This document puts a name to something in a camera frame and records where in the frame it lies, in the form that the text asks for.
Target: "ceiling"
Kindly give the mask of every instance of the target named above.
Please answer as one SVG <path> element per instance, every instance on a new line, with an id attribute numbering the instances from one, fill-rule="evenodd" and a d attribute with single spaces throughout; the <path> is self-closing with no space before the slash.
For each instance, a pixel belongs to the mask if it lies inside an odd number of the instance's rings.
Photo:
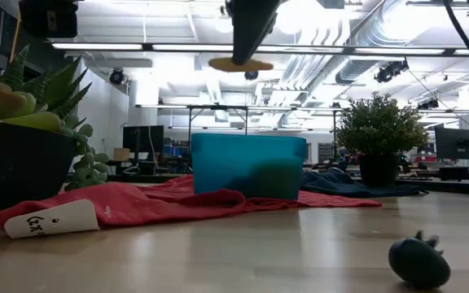
<path id="1" fill-rule="evenodd" d="M 15 14 L 17 2 L 0 0 L 0 6 Z M 370 42 L 370 46 L 463 46 L 444 7 L 412 7 L 406 5 L 406 0 L 386 0 L 391 4 L 388 9 L 379 9 L 383 12 L 383 23 L 375 22 L 376 12 L 367 24 L 356 29 L 360 20 L 378 3 L 379 0 L 347 0 L 344 11 L 329 11 L 316 0 L 290 0 L 278 10 L 277 24 L 264 44 L 343 45 L 350 42 L 368 46 Z M 73 41 L 232 43 L 230 20 L 220 12 L 223 4 L 224 0 L 85 0 L 79 2 L 79 35 Z M 468 12 L 468 9 L 455 10 L 469 37 Z M 348 41 L 353 29 L 356 37 Z M 380 32 L 381 36 L 371 37 L 366 35 L 368 32 Z M 286 106 L 294 103 L 328 107 L 334 101 L 345 104 L 348 98 L 368 98 L 372 91 L 378 90 L 381 94 L 392 95 L 400 105 L 406 105 L 431 97 L 428 88 L 436 90 L 449 107 L 460 104 L 462 108 L 469 108 L 468 103 L 459 103 L 459 96 L 469 92 L 469 58 L 408 58 L 413 74 L 403 72 L 389 83 L 380 84 L 374 80 L 374 74 L 387 60 L 366 62 L 330 56 L 255 55 L 254 59 L 273 63 L 274 70 L 260 72 L 255 81 L 246 81 L 242 73 L 215 72 L 208 67 L 208 60 L 222 54 L 81 54 L 86 64 L 105 78 L 115 67 L 124 68 L 130 78 L 138 82 L 151 74 L 156 77 L 164 103 L 210 103 L 219 99 L 224 104 Z M 151 64 L 144 62 L 147 59 L 152 61 L 151 68 L 145 67 Z M 343 69 L 355 75 L 352 83 L 337 84 L 336 73 Z M 313 121 L 316 116 L 310 114 L 301 118 L 290 114 L 283 117 L 280 114 L 280 117 L 276 123 L 282 125 L 302 127 L 317 123 Z M 252 123 L 259 121 L 260 118 L 254 119 Z"/>

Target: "table surface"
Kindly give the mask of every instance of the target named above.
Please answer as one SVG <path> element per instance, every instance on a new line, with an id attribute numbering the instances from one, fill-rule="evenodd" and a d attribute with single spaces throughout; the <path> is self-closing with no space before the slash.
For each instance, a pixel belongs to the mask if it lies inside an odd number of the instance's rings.
<path id="1" fill-rule="evenodd" d="M 381 201 L 45 238 L 0 232 L 0 293 L 408 292 L 387 255 L 418 229 L 441 237 L 452 268 L 441 292 L 469 292 L 469 195 Z"/>

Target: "black cable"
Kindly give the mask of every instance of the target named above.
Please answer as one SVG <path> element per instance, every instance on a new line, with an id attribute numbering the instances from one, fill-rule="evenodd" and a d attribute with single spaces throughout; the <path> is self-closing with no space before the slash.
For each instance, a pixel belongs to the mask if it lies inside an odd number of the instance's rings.
<path id="1" fill-rule="evenodd" d="M 466 45 L 466 48 L 469 50 L 468 37 L 464 33 L 464 30 L 462 30 L 461 24 L 458 22 L 457 17 L 455 17 L 454 11 L 452 10 L 452 7 L 450 5 L 450 0 L 443 0 L 443 3 L 445 4 L 446 12 L 448 12 L 448 17 L 452 21 L 452 24 L 454 25 L 455 30 L 461 37 L 462 41 L 464 42 L 464 45 Z"/>
<path id="2" fill-rule="evenodd" d="M 449 111 L 450 113 L 453 113 L 454 115 L 456 115 L 457 118 L 459 118 L 460 120 L 462 120 L 464 123 L 466 123 L 466 124 L 469 126 L 469 122 L 468 122 L 468 121 L 464 120 L 464 118 L 462 118 L 459 114 L 457 114 L 451 107 L 448 107 L 445 103 L 443 103 L 443 101 L 441 101 L 440 98 L 437 98 L 437 95 L 435 95 L 434 93 L 432 93 L 432 91 L 431 91 L 430 89 L 428 89 L 428 88 L 423 84 L 423 82 L 422 82 L 421 80 L 419 80 L 419 79 L 417 78 L 417 76 L 416 76 L 411 70 L 408 69 L 408 72 L 410 72 L 410 74 L 412 74 L 412 76 L 415 77 L 415 79 L 419 82 L 419 84 L 421 84 L 421 85 L 423 86 L 423 88 L 428 91 L 428 93 L 430 93 L 437 101 L 439 101 L 441 104 L 443 104 L 443 106 L 445 106 L 446 109 L 448 109 L 448 111 Z"/>

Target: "plant pot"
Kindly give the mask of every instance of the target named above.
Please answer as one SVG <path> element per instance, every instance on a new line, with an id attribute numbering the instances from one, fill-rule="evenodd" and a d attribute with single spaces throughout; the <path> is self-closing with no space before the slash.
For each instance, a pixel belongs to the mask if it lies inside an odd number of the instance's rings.
<path id="1" fill-rule="evenodd" d="M 0 123 L 0 210 L 57 195 L 76 146 L 61 133 Z"/>
<path id="2" fill-rule="evenodd" d="M 362 155 L 358 160 L 363 184 L 370 187 L 396 184 L 398 155 Z"/>

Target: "red cloth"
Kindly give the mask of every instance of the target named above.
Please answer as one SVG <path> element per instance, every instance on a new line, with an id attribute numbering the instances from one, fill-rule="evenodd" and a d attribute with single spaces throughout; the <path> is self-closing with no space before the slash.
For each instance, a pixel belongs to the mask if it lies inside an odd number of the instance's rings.
<path id="1" fill-rule="evenodd" d="M 42 201 L 25 201 L 0 211 L 0 228 L 3 229 L 5 223 L 14 216 L 53 208 L 79 199 L 88 199 L 94 204 L 101 226 L 189 221 L 285 208 L 381 207 L 381 203 L 374 200 L 350 199 L 308 191 L 300 191 L 297 201 L 246 200 L 238 191 L 232 190 L 195 195 L 193 177 L 187 176 L 157 186 L 108 183 L 72 190 Z"/>

